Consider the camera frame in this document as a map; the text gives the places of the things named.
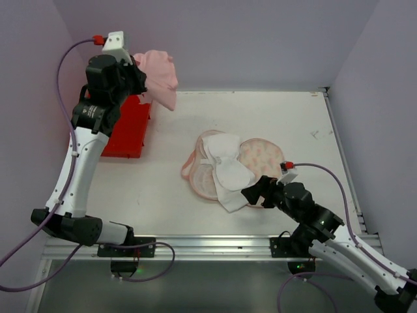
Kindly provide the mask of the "peach floral mesh laundry bag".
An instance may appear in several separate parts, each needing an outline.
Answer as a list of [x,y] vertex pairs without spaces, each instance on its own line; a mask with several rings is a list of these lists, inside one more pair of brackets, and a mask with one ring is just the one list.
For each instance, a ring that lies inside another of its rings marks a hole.
[[[181,176],[190,183],[194,192],[210,201],[218,201],[212,166],[207,162],[207,156],[203,150],[203,138],[213,134],[224,133],[217,130],[208,130],[202,133],[195,144],[188,160],[182,166]],[[284,161],[284,155],[276,144],[261,138],[241,140],[239,161],[255,174],[255,183],[262,175],[280,177],[280,163]]]

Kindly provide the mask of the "white bra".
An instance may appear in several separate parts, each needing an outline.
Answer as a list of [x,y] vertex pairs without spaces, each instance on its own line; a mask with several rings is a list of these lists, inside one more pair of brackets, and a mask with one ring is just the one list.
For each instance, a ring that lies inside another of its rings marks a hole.
[[248,204],[242,190],[255,184],[255,174],[239,161],[240,144],[240,136],[228,133],[203,138],[218,201],[230,213]]

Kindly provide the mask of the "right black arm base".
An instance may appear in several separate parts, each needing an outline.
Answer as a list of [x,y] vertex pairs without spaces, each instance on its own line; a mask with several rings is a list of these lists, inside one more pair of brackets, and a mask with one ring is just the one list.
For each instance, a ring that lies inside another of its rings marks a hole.
[[271,257],[286,259],[291,274],[315,272],[315,257],[295,247],[289,231],[283,231],[278,236],[270,237],[269,243]]

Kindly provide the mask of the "pink bra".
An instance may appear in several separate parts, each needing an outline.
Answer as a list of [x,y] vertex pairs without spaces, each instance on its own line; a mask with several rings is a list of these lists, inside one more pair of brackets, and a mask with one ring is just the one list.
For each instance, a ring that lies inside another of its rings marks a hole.
[[140,71],[147,75],[147,91],[139,96],[140,99],[144,103],[160,104],[174,111],[179,83],[172,56],[165,51],[150,50],[134,54],[134,60]]

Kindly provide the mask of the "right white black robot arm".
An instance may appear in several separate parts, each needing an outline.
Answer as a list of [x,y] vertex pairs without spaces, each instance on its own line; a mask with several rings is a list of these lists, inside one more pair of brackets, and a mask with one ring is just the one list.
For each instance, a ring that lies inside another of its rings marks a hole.
[[282,183],[262,176],[242,190],[250,204],[263,198],[265,208],[278,208],[298,223],[285,247],[297,256],[334,263],[374,296],[383,312],[407,312],[416,298],[416,270],[388,260],[359,236],[350,234],[340,217],[314,202],[302,183]]

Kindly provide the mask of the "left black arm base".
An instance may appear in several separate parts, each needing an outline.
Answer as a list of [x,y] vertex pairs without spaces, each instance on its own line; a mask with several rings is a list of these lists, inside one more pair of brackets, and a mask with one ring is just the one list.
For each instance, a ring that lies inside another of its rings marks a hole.
[[141,258],[153,258],[156,250],[155,237],[133,237],[121,248],[101,244],[99,258],[110,258],[111,274],[118,279],[132,278],[139,270]]

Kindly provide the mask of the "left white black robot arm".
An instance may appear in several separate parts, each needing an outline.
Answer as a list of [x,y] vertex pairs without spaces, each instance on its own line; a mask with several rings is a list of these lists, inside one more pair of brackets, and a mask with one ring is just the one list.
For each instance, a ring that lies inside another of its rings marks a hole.
[[123,245],[133,236],[130,226],[87,215],[87,199],[94,172],[117,121],[121,106],[140,95],[146,75],[136,62],[112,55],[89,60],[87,84],[72,111],[70,142],[55,190],[31,221],[48,235],[84,246]]

